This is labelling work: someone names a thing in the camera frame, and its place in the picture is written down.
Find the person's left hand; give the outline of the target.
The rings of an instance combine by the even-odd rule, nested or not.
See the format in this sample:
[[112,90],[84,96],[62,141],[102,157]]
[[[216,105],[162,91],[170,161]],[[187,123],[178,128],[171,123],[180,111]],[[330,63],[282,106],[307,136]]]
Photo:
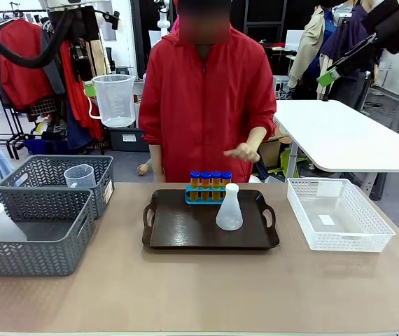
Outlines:
[[258,146],[253,143],[240,143],[236,148],[227,150],[223,154],[226,157],[235,158],[250,163],[257,163],[260,161]]

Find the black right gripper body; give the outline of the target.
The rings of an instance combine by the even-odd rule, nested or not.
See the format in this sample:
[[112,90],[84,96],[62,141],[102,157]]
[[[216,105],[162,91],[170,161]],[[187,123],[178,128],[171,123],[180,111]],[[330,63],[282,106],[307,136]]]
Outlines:
[[399,1],[376,3],[363,20],[363,26],[369,36],[377,33],[382,49],[392,54],[399,52]]

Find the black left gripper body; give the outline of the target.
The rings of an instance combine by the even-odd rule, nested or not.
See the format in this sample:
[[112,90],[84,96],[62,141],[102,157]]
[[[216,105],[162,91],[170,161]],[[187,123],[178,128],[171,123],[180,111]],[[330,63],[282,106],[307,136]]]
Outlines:
[[69,41],[69,53],[74,78],[77,81],[91,81],[93,75],[88,55],[88,43],[82,38],[77,41]]

